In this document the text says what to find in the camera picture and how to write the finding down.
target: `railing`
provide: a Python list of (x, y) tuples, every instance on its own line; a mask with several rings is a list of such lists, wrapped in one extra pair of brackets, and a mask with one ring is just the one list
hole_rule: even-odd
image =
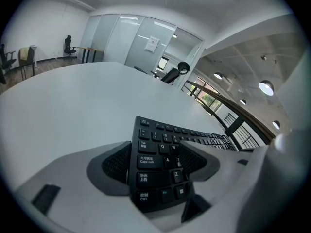
[[(190, 90), (186, 86), (183, 86), (182, 90), (185, 88), (188, 91), (190, 91), (190, 95), (196, 97), (202, 104), (203, 108), (219, 121), (219, 123), (225, 129), (225, 134), (232, 139), (234, 144), (237, 146), (238, 150), (242, 150), (242, 146), (240, 142), (235, 138), (235, 136), (238, 136), (240, 140), (243, 139), (241, 142), (242, 142), (242, 145), (244, 145), (246, 148), (254, 148), (254, 147), (259, 146), (258, 142), (250, 135), (250, 133), (245, 129), (245, 127), (242, 126), (244, 122), (258, 135), (258, 137), (265, 144), (269, 144), (275, 138), (275, 135), (265, 125), (263, 125), (252, 114), (250, 114), (248, 111), (246, 111), (245, 109), (243, 109), (242, 107), (234, 103), (233, 101), (203, 86), (200, 86), (194, 82), (186, 81), (186, 83), (189, 83), (192, 86), (194, 86), (194, 89)], [(195, 94), (195, 91), (197, 89), (200, 89), (204, 91), (205, 93), (211, 95), (213, 98), (217, 99), (224, 106), (226, 106), (229, 110), (234, 112), (238, 117), (235, 118), (235, 120), (232, 120), (230, 124), (228, 123), (229, 118), (225, 118), (227, 120), (226, 122), (227, 124), (226, 124), (225, 120), (220, 119), (219, 116), (213, 110), (211, 110), (209, 106)]]
[[(228, 126), (231, 126), (234, 121), (235, 118), (230, 113), (228, 113), (228, 115), (224, 119), (224, 122), (226, 122)], [(246, 148), (250, 149), (259, 147), (258, 142), (244, 126), (241, 125), (233, 134), (235, 134), (240, 139), (240, 141)]]

